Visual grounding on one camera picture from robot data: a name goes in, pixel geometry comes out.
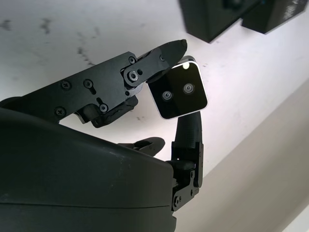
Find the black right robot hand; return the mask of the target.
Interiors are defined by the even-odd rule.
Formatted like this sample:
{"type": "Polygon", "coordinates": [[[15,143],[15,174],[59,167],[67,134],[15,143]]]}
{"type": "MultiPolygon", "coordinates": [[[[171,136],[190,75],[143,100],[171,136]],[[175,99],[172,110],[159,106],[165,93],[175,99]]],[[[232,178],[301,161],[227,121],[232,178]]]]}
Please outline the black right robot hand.
{"type": "Polygon", "coordinates": [[[172,232],[173,213],[203,179],[203,87],[167,74],[188,60],[186,40],[137,58],[126,52],[0,103],[3,232],[172,232]],[[160,137],[115,144],[59,124],[70,115],[100,128],[133,110],[147,83],[178,119],[171,159],[160,137]]]}

